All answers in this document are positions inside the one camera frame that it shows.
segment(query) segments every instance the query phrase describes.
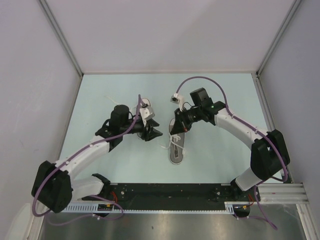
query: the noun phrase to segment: reflective metal surface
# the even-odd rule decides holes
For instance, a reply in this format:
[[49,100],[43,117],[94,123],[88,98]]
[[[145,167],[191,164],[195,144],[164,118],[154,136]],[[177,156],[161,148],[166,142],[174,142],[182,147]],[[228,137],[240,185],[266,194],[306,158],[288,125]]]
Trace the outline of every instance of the reflective metal surface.
[[[115,221],[83,218],[65,226],[52,226],[45,220],[40,240],[305,240],[295,205],[263,206],[277,225],[273,230],[257,219],[236,220],[224,214],[126,214]],[[261,216],[257,206],[250,215]],[[50,214],[52,222],[62,223],[77,213]]]

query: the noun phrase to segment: gray wall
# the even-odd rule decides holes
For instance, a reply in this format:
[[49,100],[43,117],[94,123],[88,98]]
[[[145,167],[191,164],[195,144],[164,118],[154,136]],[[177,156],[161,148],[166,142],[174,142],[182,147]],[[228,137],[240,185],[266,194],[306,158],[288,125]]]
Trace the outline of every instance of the gray wall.
[[80,79],[37,1],[0,2],[0,239],[54,161]]
[[285,136],[295,182],[303,182],[320,223],[320,1],[302,4],[261,79]]

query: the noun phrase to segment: light blue tabletop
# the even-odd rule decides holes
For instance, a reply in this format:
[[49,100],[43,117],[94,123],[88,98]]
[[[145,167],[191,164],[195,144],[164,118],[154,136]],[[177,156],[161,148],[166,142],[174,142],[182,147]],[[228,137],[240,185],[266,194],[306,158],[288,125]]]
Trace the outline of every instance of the light blue tabletop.
[[[148,98],[155,111],[154,120],[160,124],[157,129],[163,136],[144,142],[135,134],[126,135],[114,150],[93,162],[76,179],[99,173],[114,183],[229,183],[243,173],[250,166],[250,150],[229,132],[210,123],[194,123],[186,133],[186,154],[179,165],[173,165],[168,150],[160,146],[169,144],[168,124],[178,107],[170,102],[170,97],[183,80],[197,75],[218,81],[230,108],[238,116],[267,128],[250,74],[84,75],[62,158],[83,147],[110,117],[115,104],[109,98],[130,108],[137,104],[138,94]],[[205,79],[188,81],[179,93],[192,104],[189,93],[201,87],[213,102],[223,102],[220,90]]]

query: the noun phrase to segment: gray shoe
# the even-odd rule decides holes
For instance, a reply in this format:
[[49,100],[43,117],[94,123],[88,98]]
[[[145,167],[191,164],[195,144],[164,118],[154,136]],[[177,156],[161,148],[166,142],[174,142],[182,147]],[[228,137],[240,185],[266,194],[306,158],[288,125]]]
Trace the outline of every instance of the gray shoe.
[[[169,124],[169,133],[171,132],[172,128],[174,127],[175,124],[175,119],[173,118],[170,121]],[[180,164],[182,162],[182,160],[184,159],[184,155],[183,155],[183,147],[185,144],[185,133],[178,133],[173,135],[172,137],[172,141],[177,144],[178,146],[172,144],[172,142],[170,143],[170,161],[173,164]]]

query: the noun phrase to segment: purple cable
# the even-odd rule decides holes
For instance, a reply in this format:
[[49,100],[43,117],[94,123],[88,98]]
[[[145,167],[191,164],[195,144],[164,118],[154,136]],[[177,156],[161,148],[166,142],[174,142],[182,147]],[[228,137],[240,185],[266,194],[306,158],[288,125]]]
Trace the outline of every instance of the purple cable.
[[117,204],[117,203],[115,203],[115,202],[113,202],[113,201],[110,201],[110,200],[108,200],[108,199],[102,198],[102,197],[100,197],[100,196],[91,195],[90,197],[93,197],[93,198],[96,198],[96,199],[100,199],[100,200],[103,200],[103,201],[105,201],[105,202],[108,202],[108,203],[110,203],[110,204],[113,204],[113,205],[117,206],[117,207],[121,210],[121,215],[120,215],[120,216],[115,216],[115,217],[100,217],[100,216],[98,216],[98,215],[95,215],[94,213],[93,213],[93,214],[90,213],[90,214],[85,214],[85,215],[78,216],[78,217],[76,217],[76,218],[74,218],[74,219],[72,219],[72,220],[70,220],[70,221],[66,221],[66,222],[62,222],[62,223],[54,223],[54,222],[51,222],[51,220],[50,220],[49,217],[48,217],[48,218],[47,218],[48,223],[49,223],[50,225],[53,225],[53,226],[56,226],[56,227],[60,227],[60,226],[65,226],[65,225],[68,225],[68,224],[70,224],[70,223],[73,223],[73,222],[75,222],[75,221],[77,221],[77,220],[79,220],[79,219],[84,219],[84,218],[88,218],[88,217],[96,217],[96,218],[98,218],[98,220],[99,220],[99,219],[103,219],[103,220],[108,220],[108,221],[110,221],[110,220],[119,219],[119,218],[121,218],[121,217],[124,215],[124,209],[123,209],[119,204]]
[[[140,110],[140,107],[141,107],[141,96],[140,94],[138,95],[138,104],[136,106],[136,111],[135,111],[135,117],[133,119],[133,122],[132,124],[129,126],[129,128],[119,134],[119,135],[116,135],[116,136],[111,136],[111,137],[107,137],[107,138],[104,138],[104,139],[101,139],[101,140],[98,140],[98,141],[95,141],[93,143],[91,143],[90,145],[96,145],[96,144],[99,144],[101,142],[105,142],[105,141],[110,141],[110,140],[113,140],[113,139],[117,139],[117,138],[120,138],[122,137],[123,135],[126,135],[128,132],[130,132],[130,130],[134,127],[134,125],[136,124],[137,120],[138,120],[138,117],[139,117],[139,110]],[[46,185],[46,183],[48,182],[48,180],[57,172],[59,171],[59,169],[61,169],[63,166],[66,165],[66,161],[70,162],[72,161],[76,156],[78,156],[80,153],[82,153],[84,150],[86,150],[87,148],[90,148],[90,145],[87,145],[87,146],[84,146],[83,148],[81,148],[79,151],[77,151],[75,154],[73,154],[71,157],[69,157],[68,159],[65,160],[65,162],[63,162],[61,165],[59,165],[56,169],[54,169],[52,172],[50,172],[50,174],[43,180],[43,182],[40,184],[38,190],[36,191],[35,195],[34,195],[34,198],[33,198],[33,202],[32,202],[32,213],[35,217],[42,217],[46,214],[48,214],[50,212],[50,209],[46,212],[43,212],[43,213],[37,213],[36,212],[36,204],[37,204],[37,200],[38,200],[38,197],[40,195],[40,192],[42,191],[42,189],[44,188],[44,186]]]
[[[189,77],[189,78],[187,78],[186,80],[184,80],[184,81],[179,85],[178,89],[176,90],[176,93],[179,92],[179,90],[181,89],[181,87],[182,87],[183,84],[185,84],[187,81],[189,81],[189,80],[191,80],[191,79],[206,79],[206,80],[209,80],[209,81],[213,82],[215,85],[217,85],[217,87],[218,87],[218,88],[221,90],[221,92],[222,92],[222,95],[223,95],[223,98],[224,98],[224,103],[225,103],[225,109],[226,109],[226,111],[228,112],[228,114],[229,114],[232,118],[236,119],[238,122],[244,124],[245,126],[247,126],[248,128],[250,128],[251,130],[255,131],[255,132],[256,132],[257,134],[259,134],[263,139],[265,139],[265,140],[268,142],[268,144],[270,144],[270,146],[272,147],[272,149],[274,150],[276,156],[279,158],[280,163],[281,163],[281,166],[282,166],[282,168],[283,168],[284,178],[283,178],[282,180],[279,179],[279,178],[277,178],[277,177],[271,177],[271,178],[273,178],[273,179],[275,179],[275,180],[278,180],[278,181],[280,181],[280,182],[285,182],[285,181],[287,181],[287,180],[288,180],[288,171],[287,171],[285,162],[284,162],[282,156],[280,155],[278,149],[276,148],[276,146],[275,146],[275,145],[272,143],[272,141],[271,141],[269,138],[267,138],[267,136],[264,135],[261,131],[257,130],[254,126],[252,126],[252,125],[249,124],[248,122],[246,122],[246,121],[242,120],[241,118],[235,116],[235,115],[230,111],[229,105],[228,105],[228,101],[227,101],[226,93],[225,93],[225,91],[223,90],[223,88],[220,86],[219,83],[217,83],[215,80],[213,80],[213,79],[211,79],[211,78],[209,78],[209,77],[206,77],[206,76],[192,76],[192,77]],[[260,217],[260,216],[250,216],[249,218],[251,218],[251,219],[260,219],[260,220],[266,221],[267,223],[269,223],[269,224],[271,225],[271,227],[272,227],[273,229],[278,230],[277,226],[276,226],[274,223],[272,223],[271,220],[267,217],[267,215],[266,215],[266,213],[264,212],[264,210],[262,209],[262,206],[261,206],[261,204],[260,204],[260,202],[259,202],[259,200],[258,200],[258,197],[257,197],[257,195],[256,195],[257,186],[260,185],[260,184],[262,184],[262,183],[264,183],[264,181],[259,182],[257,185],[255,185],[255,186],[253,187],[253,193],[254,193],[255,201],[256,201],[256,203],[257,203],[257,205],[258,205],[261,213],[263,214],[263,216],[264,216],[265,218]]]

